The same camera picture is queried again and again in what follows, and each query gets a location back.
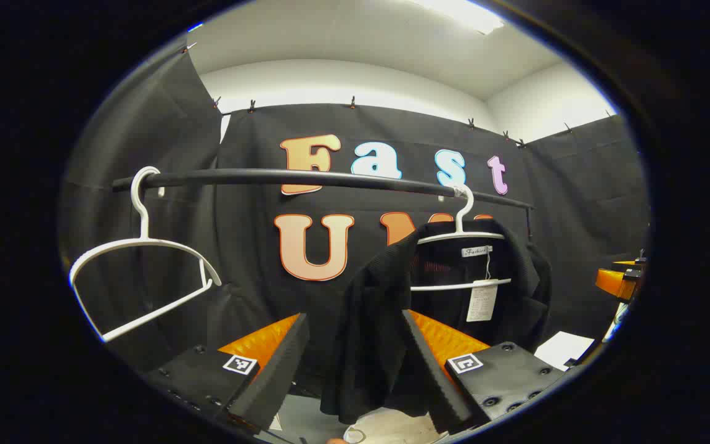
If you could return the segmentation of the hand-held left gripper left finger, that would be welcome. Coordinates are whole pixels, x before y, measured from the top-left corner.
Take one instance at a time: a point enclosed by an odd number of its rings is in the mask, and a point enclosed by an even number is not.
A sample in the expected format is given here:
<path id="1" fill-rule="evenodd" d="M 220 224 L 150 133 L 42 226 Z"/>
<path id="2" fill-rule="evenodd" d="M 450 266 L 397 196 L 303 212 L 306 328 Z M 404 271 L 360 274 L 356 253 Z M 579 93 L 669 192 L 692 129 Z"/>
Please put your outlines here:
<path id="1" fill-rule="evenodd" d="M 307 314 L 294 314 L 220 348 L 194 346 L 144 378 L 206 421 L 265 432 L 290 390 L 309 336 Z"/>

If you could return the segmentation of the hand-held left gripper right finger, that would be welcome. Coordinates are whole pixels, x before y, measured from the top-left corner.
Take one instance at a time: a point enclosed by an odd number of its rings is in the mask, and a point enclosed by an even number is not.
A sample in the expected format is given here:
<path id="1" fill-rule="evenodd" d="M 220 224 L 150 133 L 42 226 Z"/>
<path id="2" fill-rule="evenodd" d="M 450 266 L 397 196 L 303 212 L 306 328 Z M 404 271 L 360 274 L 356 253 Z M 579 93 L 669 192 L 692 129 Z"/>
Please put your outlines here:
<path id="1" fill-rule="evenodd" d="M 413 310 L 403 310 L 408 356 L 438 432 L 455 435 L 526 405 L 564 371 L 511 341 L 485 345 Z"/>

